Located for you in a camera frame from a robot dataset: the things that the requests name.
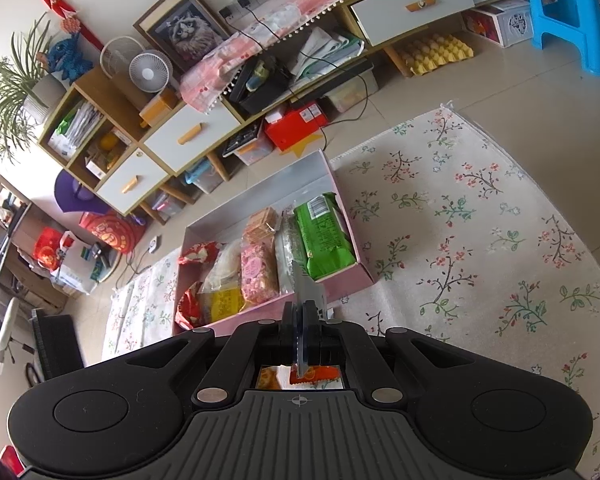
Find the pink floral cloth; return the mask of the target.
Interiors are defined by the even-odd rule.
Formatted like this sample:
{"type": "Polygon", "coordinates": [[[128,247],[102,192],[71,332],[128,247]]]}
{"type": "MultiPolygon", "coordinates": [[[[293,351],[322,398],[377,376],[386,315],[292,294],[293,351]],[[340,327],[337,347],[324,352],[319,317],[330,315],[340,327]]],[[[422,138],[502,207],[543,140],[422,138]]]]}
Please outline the pink floral cloth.
{"type": "Polygon", "coordinates": [[[245,29],[236,30],[181,78],[183,101],[197,112],[208,112],[245,62],[345,1],[288,0],[245,29]]]}

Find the red patterned bag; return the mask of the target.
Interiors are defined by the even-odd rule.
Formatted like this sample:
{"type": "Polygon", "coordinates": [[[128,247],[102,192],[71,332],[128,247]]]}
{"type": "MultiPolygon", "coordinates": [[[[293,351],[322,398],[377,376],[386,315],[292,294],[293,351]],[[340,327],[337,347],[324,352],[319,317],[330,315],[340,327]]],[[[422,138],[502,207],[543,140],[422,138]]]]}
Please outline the red patterned bag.
{"type": "Polygon", "coordinates": [[[132,252],[146,232],[146,226],[115,214],[84,212],[79,226],[122,255],[132,252]]]}

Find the floral white cloth mat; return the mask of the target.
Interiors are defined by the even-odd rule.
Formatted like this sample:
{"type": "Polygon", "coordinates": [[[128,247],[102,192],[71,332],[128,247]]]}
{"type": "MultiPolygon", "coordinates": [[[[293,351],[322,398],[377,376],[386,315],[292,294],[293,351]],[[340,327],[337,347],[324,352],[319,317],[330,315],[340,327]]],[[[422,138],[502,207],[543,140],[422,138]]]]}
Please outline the floral white cloth mat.
{"type": "Polygon", "coordinates": [[[442,106],[330,162],[312,154],[175,227],[178,249],[237,244],[250,214],[334,191],[358,246],[324,285],[328,318],[381,336],[405,326],[579,393],[600,474],[600,266],[535,182],[442,106]]]}

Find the green potted plant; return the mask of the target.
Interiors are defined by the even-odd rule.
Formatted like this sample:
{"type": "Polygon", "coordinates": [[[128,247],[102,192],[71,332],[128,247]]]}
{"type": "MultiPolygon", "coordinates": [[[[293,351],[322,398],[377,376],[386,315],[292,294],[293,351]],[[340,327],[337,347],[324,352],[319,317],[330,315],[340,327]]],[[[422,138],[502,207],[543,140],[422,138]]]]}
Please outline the green potted plant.
{"type": "Polygon", "coordinates": [[[66,86],[40,61],[50,52],[52,21],[41,15],[27,32],[14,32],[9,54],[0,56],[0,159],[12,162],[34,140],[66,93],[66,86]]]}

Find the silver green snack packet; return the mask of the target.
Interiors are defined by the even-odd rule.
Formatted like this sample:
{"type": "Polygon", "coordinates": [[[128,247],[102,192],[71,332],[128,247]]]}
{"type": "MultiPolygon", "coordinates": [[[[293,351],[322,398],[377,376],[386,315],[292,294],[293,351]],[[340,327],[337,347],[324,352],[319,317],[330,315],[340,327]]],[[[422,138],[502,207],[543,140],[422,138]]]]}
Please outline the silver green snack packet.
{"type": "Polygon", "coordinates": [[[291,294],[294,292],[294,265],[298,264],[302,269],[306,267],[306,248],[296,216],[290,208],[284,209],[280,216],[274,249],[279,293],[291,294]]]}

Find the red cardboard box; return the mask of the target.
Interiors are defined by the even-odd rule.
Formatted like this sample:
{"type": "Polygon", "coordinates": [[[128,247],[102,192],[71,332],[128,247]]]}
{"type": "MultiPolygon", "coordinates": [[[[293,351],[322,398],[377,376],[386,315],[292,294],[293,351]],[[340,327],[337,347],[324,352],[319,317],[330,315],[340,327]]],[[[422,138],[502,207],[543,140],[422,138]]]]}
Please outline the red cardboard box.
{"type": "Polygon", "coordinates": [[[321,107],[317,102],[311,102],[298,110],[286,110],[276,122],[266,120],[264,133],[279,151],[284,152],[312,136],[327,123],[321,107]]]}

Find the yellow snack packet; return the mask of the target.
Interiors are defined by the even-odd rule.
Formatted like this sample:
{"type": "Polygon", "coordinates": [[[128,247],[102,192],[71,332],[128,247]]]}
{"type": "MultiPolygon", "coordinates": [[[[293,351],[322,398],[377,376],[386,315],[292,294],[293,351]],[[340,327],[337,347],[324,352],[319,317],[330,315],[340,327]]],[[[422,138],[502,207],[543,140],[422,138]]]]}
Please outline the yellow snack packet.
{"type": "Polygon", "coordinates": [[[240,287],[230,287],[203,292],[200,304],[204,322],[211,324],[237,314],[245,307],[246,302],[240,287]]]}

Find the clear plastic storage bin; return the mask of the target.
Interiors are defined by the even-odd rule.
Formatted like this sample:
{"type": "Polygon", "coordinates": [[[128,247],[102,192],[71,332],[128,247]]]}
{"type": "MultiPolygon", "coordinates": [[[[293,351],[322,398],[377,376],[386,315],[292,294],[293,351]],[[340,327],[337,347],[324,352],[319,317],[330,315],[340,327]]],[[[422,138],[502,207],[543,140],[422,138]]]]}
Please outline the clear plastic storage bin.
{"type": "Polygon", "coordinates": [[[324,98],[337,112],[344,113],[377,91],[378,83],[374,71],[370,68],[335,89],[329,90],[325,93],[324,98]]]}

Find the pink cardboard box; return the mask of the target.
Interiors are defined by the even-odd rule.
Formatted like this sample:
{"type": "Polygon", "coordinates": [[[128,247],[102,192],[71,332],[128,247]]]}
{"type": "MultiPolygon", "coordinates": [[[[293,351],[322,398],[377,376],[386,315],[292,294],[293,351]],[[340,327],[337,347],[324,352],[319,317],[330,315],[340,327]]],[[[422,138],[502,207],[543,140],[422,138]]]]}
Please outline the pink cardboard box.
{"type": "Polygon", "coordinates": [[[191,224],[178,266],[173,331],[278,320],[306,289],[317,307],[373,285],[332,168],[314,152],[191,224]]]}

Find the blue Stitch plush toy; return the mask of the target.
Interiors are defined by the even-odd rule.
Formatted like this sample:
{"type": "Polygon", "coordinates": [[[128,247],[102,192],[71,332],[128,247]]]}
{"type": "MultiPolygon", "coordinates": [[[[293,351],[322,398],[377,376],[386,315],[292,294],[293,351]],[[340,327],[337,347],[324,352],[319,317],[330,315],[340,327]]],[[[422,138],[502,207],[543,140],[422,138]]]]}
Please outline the blue Stitch plush toy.
{"type": "Polygon", "coordinates": [[[50,74],[60,73],[68,84],[73,84],[94,67],[90,60],[84,58],[79,39],[80,34],[74,32],[67,39],[54,44],[46,54],[46,70],[50,74]]]}

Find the framed cat picture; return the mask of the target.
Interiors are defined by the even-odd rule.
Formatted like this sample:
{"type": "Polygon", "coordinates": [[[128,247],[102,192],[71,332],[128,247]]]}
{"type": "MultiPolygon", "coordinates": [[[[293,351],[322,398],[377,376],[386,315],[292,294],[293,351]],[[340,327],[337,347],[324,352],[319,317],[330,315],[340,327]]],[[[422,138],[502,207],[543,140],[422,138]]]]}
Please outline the framed cat picture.
{"type": "Polygon", "coordinates": [[[134,28],[170,58],[180,74],[230,36],[202,0],[158,0],[134,23],[134,28]]]}

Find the silver red-label snack packet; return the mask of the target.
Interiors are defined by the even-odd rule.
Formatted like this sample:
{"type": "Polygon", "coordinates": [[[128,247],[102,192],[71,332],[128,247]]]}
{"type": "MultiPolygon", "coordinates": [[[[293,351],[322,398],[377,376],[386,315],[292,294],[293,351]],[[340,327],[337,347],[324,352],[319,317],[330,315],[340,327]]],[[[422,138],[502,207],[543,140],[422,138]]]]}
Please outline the silver red-label snack packet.
{"type": "Polygon", "coordinates": [[[294,303],[290,306],[290,328],[294,340],[294,370],[298,380],[316,380],[319,366],[336,365],[339,356],[336,333],[321,319],[324,287],[306,273],[300,263],[292,264],[294,303]]]}

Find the pink flower snack bar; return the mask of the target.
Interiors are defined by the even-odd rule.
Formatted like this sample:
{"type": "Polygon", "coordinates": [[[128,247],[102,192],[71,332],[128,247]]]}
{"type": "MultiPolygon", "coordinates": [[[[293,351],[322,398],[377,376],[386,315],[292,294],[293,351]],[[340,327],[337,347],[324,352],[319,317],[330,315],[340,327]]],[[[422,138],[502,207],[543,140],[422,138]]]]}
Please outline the pink flower snack bar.
{"type": "Polygon", "coordinates": [[[279,293],[274,249],[265,242],[246,243],[240,255],[242,296],[250,306],[263,304],[279,293]]]}

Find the lotus root chips packet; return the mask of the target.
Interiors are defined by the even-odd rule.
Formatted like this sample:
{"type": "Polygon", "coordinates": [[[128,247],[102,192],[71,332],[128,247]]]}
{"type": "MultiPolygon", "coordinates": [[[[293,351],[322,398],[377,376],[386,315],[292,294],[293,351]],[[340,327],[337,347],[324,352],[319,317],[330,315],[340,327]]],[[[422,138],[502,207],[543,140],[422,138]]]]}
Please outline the lotus root chips packet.
{"type": "Polygon", "coordinates": [[[280,384],[277,377],[277,367],[268,366],[260,369],[256,388],[259,390],[282,390],[283,387],[280,384]]]}

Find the purple hat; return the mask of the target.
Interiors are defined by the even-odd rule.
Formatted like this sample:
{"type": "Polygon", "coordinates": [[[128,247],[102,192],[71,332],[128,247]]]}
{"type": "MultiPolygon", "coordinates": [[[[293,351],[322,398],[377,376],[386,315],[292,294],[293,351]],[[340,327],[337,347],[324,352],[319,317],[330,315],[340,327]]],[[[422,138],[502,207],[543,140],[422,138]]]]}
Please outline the purple hat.
{"type": "Polygon", "coordinates": [[[58,174],[54,196],[62,212],[91,212],[106,214],[109,206],[66,170],[58,174]]]}

